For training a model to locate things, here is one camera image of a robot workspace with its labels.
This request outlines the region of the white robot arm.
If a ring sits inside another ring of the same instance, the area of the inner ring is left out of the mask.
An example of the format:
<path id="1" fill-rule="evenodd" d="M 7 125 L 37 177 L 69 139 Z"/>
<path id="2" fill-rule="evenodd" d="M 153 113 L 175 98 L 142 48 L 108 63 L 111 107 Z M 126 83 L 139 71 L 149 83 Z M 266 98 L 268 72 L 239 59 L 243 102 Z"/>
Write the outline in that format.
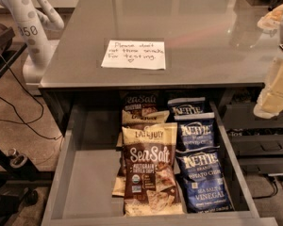
<path id="1" fill-rule="evenodd" d="M 263 30 L 279 30 L 283 44 L 283 4 L 268 12 L 258 21 Z M 253 109 L 257 117 L 270 119 L 283 111 L 283 57 L 276 56 L 266 75 L 265 87 L 261 90 Z"/>

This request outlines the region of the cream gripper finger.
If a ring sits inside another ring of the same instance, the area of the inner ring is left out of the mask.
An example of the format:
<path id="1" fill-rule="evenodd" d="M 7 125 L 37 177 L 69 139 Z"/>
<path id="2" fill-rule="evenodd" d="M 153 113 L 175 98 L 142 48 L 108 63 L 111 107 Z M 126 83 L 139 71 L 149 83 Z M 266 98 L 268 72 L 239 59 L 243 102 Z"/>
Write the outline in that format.
<path id="1" fill-rule="evenodd" d="M 283 4 L 269 11 L 261 17 L 257 26 L 263 30 L 278 29 L 283 19 Z"/>
<path id="2" fill-rule="evenodd" d="M 253 109 L 257 117 L 270 119 L 283 111 L 283 58 L 273 60 Z"/>

